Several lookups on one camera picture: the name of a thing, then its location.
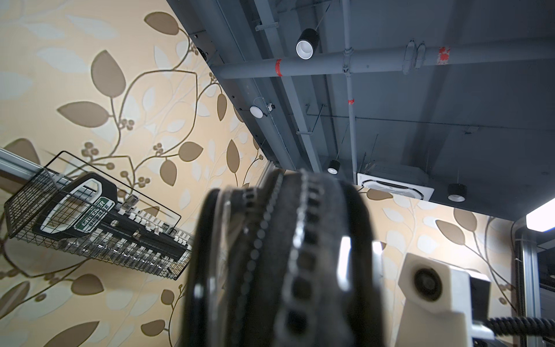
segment red tape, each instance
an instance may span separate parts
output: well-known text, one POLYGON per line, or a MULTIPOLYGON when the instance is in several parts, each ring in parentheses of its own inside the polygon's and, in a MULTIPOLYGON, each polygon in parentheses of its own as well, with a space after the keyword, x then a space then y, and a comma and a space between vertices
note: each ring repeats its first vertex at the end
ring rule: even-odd
POLYGON ((450 54, 451 54, 451 47, 449 46, 440 47, 439 52, 437 52, 436 65, 448 65, 450 54))
POLYGON ((277 74, 279 77, 282 77, 281 70, 280 70, 280 68, 279 68, 279 65, 280 65, 280 64, 281 64, 281 59, 276 60, 276 74, 277 74))

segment spiral cable wrap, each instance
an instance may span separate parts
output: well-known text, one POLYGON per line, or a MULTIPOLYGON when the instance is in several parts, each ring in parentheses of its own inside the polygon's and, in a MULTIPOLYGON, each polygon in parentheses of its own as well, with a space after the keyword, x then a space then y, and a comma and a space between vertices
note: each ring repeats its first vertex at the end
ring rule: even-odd
POLYGON ((485 323, 496 335, 555 337, 555 320, 536 317, 491 318, 485 323))

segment exposed ceiling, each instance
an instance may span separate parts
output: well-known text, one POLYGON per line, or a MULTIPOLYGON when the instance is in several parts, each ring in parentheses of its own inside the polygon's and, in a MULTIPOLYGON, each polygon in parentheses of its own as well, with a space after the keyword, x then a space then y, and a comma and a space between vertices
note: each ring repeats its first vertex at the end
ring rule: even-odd
MULTIPOLYGON (((265 31, 255 29, 261 0, 168 2, 211 66, 282 58, 274 56, 276 46, 265 31)), ((268 2, 279 23, 283 57, 296 56, 301 31, 315 28, 328 6, 317 53, 345 48, 339 0, 268 2)), ((549 37, 555 37, 552 0, 351 1, 355 51, 404 47, 412 39, 434 47, 549 37)), ((285 79, 220 82, 259 143, 267 139, 262 148, 268 158, 284 168, 312 170, 308 144, 325 171, 340 150, 338 178, 352 181, 345 76, 292 77, 298 101, 285 79), (248 112, 253 103, 261 105, 254 100, 259 95, 276 105, 271 119, 256 120, 248 112), (302 119, 293 115, 299 105, 302 119), (299 121, 312 130, 322 105, 314 134, 297 135, 299 121)), ((358 165, 364 158, 364 165, 419 167, 436 189, 431 201, 509 220, 555 197, 555 59, 356 73, 352 82, 358 165), (457 177, 468 186, 463 203, 447 199, 447 185, 457 177)))

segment cylindrical lamp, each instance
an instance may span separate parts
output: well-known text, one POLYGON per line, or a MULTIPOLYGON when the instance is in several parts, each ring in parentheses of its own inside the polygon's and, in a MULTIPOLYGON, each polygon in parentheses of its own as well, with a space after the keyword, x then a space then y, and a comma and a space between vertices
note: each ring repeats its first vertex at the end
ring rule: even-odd
POLYGON ((320 36, 314 29, 305 29, 297 40, 297 55, 302 59, 310 59, 318 47, 320 36))
POLYGON ((466 200, 466 186, 464 184, 452 183, 447 187, 447 198, 456 203, 466 200))
POLYGON ((337 175, 339 166, 341 166, 341 164, 338 161, 332 160, 330 161, 330 165, 327 167, 327 171, 332 175, 337 175))

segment air vent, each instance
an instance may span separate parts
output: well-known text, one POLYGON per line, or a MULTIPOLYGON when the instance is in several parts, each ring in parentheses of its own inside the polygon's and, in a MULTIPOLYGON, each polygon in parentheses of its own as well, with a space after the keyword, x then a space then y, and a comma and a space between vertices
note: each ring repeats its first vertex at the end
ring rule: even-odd
POLYGON ((434 189, 411 183, 399 182, 391 179, 357 174, 357 184, 369 189, 376 189, 391 194, 403 195, 404 197, 429 201, 434 189))

